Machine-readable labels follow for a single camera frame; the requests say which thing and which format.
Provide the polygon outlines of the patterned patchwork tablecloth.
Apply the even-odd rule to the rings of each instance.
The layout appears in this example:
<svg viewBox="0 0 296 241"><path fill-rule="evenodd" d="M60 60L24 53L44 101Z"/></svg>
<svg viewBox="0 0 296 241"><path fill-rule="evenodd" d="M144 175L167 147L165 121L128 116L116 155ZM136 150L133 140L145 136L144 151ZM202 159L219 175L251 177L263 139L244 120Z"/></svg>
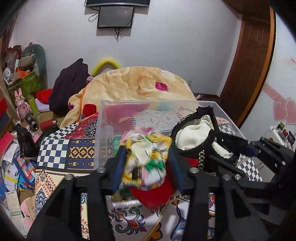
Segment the patterned patchwork tablecloth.
<svg viewBox="0 0 296 241"><path fill-rule="evenodd" d="M35 181L35 211L39 214L51 194L69 173L85 176L93 171L98 115L68 125L41 143ZM109 218L116 240L181 240L189 196L178 195L156 209L110 207Z"/></svg>

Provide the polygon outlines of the yellow plush hoop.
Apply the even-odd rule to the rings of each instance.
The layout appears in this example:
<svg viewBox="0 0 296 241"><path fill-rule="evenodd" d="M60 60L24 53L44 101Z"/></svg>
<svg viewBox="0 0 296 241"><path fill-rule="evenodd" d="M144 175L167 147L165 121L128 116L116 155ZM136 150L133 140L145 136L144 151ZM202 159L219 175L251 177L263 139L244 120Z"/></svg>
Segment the yellow plush hoop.
<svg viewBox="0 0 296 241"><path fill-rule="evenodd" d="M95 68L92 70L91 75L92 76L99 75L101 70L105 69L106 67L111 67L111 69L119 69L121 68L121 65L114 58L103 58L97 63Z"/></svg>

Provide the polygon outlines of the brown wooden door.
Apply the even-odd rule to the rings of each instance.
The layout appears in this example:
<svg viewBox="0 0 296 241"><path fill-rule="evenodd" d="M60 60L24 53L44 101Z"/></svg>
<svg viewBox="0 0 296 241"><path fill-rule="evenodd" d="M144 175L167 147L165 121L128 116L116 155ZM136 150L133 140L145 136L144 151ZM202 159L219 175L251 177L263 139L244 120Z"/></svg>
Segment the brown wooden door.
<svg viewBox="0 0 296 241"><path fill-rule="evenodd" d="M267 1L225 3L242 16L242 21L235 56L219 101L240 127L252 110L270 68L276 17Z"/></svg>

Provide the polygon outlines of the grey green plush toy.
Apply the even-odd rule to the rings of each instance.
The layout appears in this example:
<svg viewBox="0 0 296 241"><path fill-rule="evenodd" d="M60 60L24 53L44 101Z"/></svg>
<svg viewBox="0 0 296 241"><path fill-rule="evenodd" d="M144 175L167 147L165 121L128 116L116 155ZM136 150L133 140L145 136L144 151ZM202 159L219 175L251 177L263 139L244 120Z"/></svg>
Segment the grey green plush toy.
<svg viewBox="0 0 296 241"><path fill-rule="evenodd" d="M33 68L38 77L42 77L46 70L46 56L44 48L39 44L27 46L21 54L18 66L22 68Z"/></svg>

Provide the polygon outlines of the green cardboard box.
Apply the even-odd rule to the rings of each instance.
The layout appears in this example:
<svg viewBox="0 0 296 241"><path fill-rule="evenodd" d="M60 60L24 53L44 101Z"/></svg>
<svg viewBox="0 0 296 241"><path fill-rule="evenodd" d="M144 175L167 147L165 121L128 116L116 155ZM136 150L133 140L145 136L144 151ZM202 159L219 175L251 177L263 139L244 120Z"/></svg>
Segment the green cardboard box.
<svg viewBox="0 0 296 241"><path fill-rule="evenodd" d="M8 86L8 92L12 100L15 99L14 91L19 88L22 90L24 97L36 93L45 86L43 78L39 78L34 72L26 75L24 78L17 80Z"/></svg>

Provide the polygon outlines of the colourful striped box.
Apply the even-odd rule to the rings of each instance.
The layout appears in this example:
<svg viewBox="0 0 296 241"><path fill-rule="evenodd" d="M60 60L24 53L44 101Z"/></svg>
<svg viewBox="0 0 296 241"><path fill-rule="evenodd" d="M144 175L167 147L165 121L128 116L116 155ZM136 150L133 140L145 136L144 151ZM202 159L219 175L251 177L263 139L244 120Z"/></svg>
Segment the colourful striped box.
<svg viewBox="0 0 296 241"><path fill-rule="evenodd" d="M14 164L19 173L17 185L25 189L34 189L36 179L36 162L17 157L14 159Z"/></svg>

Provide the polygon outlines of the pink rabbit toy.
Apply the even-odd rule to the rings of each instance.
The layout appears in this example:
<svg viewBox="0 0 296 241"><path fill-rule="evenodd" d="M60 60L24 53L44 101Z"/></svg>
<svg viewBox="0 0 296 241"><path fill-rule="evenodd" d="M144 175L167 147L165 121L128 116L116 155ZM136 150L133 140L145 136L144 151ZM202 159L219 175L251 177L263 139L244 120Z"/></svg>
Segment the pink rabbit toy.
<svg viewBox="0 0 296 241"><path fill-rule="evenodd" d="M14 91L15 94L15 106L16 114L20 121L26 120L26 115L32 114L30 105L25 101L25 97L22 94L22 90L19 88Z"/></svg>

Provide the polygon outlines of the dark purple clothing pile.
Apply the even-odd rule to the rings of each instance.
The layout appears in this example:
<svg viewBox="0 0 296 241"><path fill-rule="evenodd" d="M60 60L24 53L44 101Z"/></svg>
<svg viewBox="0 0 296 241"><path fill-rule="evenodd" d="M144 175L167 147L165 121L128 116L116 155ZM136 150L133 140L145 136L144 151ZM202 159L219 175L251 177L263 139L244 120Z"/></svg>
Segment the dark purple clothing pile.
<svg viewBox="0 0 296 241"><path fill-rule="evenodd" d="M80 58L64 68L55 81L49 97L49 109L57 116L65 116L69 111L68 101L87 85L88 65Z"/></svg>

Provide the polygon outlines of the black wall television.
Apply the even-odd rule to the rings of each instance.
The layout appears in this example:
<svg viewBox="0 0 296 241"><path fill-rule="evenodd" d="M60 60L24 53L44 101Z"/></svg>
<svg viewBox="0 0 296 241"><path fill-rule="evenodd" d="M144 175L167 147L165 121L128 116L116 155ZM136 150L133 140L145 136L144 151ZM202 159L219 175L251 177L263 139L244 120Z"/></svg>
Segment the black wall television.
<svg viewBox="0 0 296 241"><path fill-rule="evenodd" d="M149 7L150 2L150 0L86 0L85 5L87 7L111 5Z"/></svg>

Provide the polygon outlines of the small black wall monitor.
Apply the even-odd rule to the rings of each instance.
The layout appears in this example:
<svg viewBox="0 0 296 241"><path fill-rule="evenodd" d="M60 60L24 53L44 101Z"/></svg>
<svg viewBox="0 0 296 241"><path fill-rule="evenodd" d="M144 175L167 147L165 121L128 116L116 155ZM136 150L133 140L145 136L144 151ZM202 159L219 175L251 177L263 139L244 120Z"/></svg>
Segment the small black wall monitor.
<svg viewBox="0 0 296 241"><path fill-rule="evenodd" d="M97 28L131 28L134 7L101 6L98 14Z"/></svg>

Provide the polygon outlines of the pink heart wall sticker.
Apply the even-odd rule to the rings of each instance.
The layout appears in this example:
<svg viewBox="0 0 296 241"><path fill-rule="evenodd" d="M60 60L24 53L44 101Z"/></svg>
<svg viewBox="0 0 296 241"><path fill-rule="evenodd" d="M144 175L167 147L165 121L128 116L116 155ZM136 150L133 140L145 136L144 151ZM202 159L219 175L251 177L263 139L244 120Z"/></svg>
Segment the pink heart wall sticker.
<svg viewBox="0 0 296 241"><path fill-rule="evenodd" d="M265 84L262 90L273 100L274 120L286 121L286 125L295 125L295 101L290 97L285 99L269 84Z"/></svg>

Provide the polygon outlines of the peach fleece blanket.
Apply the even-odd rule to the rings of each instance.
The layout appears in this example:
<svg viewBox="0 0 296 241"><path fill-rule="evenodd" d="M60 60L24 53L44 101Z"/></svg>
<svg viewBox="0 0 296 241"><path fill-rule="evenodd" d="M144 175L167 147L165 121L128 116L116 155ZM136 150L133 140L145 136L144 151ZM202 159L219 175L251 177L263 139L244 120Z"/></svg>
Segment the peach fleece blanket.
<svg viewBox="0 0 296 241"><path fill-rule="evenodd" d="M143 66L119 68L96 76L71 96L68 103L73 109L60 127L79 122L86 104L94 104L99 110L102 100L195 100L195 96L184 79L169 71Z"/></svg>

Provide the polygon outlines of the colourful floral scrunchie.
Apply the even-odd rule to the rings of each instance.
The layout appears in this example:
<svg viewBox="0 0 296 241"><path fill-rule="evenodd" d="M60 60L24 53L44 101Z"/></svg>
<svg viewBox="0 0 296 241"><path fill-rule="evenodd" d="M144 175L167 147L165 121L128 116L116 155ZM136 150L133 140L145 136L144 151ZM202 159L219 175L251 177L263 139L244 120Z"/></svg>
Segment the colourful floral scrunchie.
<svg viewBox="0 0 296 241"><path fill-rule="evenodd" d="M127 150L122 184L144 191L161 186L167 175L171 143L170 137L153 128L125 132L120 140Z"/></svg>

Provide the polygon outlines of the red velvet pouch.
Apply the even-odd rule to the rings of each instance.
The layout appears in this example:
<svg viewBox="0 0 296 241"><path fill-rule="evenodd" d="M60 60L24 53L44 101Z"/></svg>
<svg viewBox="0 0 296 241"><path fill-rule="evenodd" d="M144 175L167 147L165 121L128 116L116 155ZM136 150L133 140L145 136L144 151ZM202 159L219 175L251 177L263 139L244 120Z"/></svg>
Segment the red velvet pouch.
<svg viewBox="0 0 296 241"><path fill-rule="evenodd" d="M197 168L199 159L180 157L181 175L177 174L176 166L171 161L166 162L166 177L163 184L151 190L140 190L130 187L129 190L140 203L148 209L156 209L165 204L177 191L181 194L190 194L194 187L189 177L189 169Z"/></svg>

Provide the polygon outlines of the red book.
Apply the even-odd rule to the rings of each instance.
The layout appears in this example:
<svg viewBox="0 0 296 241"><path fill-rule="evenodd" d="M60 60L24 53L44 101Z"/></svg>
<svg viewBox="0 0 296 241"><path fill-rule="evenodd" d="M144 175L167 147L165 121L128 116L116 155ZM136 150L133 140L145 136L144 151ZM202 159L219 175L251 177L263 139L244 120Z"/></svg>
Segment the red book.
<svg viewBox="0 0 296 241"><path fill-rule="evenodd" d="M0 157L1 158L9 149L10 145L13 142L13 139L14 139L13 136L9 132L6 132L1 138L0 140Z"/></svg>

